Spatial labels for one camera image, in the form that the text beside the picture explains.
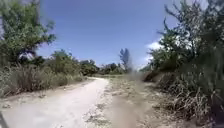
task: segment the white cloud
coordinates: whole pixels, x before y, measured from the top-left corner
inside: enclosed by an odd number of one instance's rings
[[[152,49],[152,50],[156,50],[156,49],[159,49],[161,48],[162,46],[159,44],[159,41],[161,40],[161,38],[159,38],[158,40],[150,43],[150,44],[147,44],[147,48],[148,49]]]
[[[153,41],[152,43],[147,44],[145,48],[147,48],[148,51],[161,48],[162,46],[159,44],[160,40],[161,38]],[[143,68],[144,66],[146,66],[150,62],[151,59],[153,59],[153,57],[147,54],[145,57],[142,58],[143,63],[140,67]]]

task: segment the sandy path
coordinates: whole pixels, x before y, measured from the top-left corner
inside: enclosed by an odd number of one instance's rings
[[[96,78],[82,87],[11,106],[2,113],[9,128],[86,128],[84,116],[100,100],[108,83]]]

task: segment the blue sky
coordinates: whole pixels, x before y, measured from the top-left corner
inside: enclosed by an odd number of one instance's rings
[[[65,49],[78,59],[96,64],[119,62],[119,51],[128,48],[135,67],[145,65],[147,45],[160,38],[172,0],[43,0],[41,13],[55,22],[57,40],[43,45],[39,55],[49,57]],[[174,26],[175,20],[168,18]]]

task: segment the vegetation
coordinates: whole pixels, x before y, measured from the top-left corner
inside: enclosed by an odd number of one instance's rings
[[[150,51],[149,67],[165,73],[158,87],[175,97],[169,108],[198,123],[213,115],[219,118],[224,105],[224,2],[208,0],[208,6],[202,8],[197,1],[182,1],[180,8],[174,8],[175,12],[165,9],[179,23],[168,28],[164,20],[162,47]]]
[[[95,65],[95,61],[93,60],[83,60],[80,61],[81,66],[81,73],[83,75],[89,75],[92,76],[93,74],[96,74],[99,70],[99,68]]]
[[[16,65],[24,56],[36,56],[36,49],[43,43],[51,43],[53,22],[41,24],[39,4],[32,1],[22,4],[19,0],[0,3],[3,34],[0,40],[1,65]]]
[[[124,68],[124,71],[129,73],[132,69],[132,62],[131,62],[131,55],[127,48],[121,49],[120,51],[120,59],[122,61],[122,66]]]
[[[51,43],[53,22],[41,23],[39,3],[19,0],[0,3],[3,33],[0,37],[0,97],[82,81],[78,60],[64,50],[44,59],[36,54]]]
[[[107,65],[103,65],[100,70],[99,70],[99,74],[101,75],[118,75],[118,74],[123,74],[125,71],[124,69],[122,69],[121,64],[115,64],[115,63],[111,63],[111,64],[107,64]]]

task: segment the tall grass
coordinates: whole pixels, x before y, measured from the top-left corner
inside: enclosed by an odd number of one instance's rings
[[[0,97],[32,92],[80,82],[81,75],[65,75],[36,66],[18,66],[0,70]]]

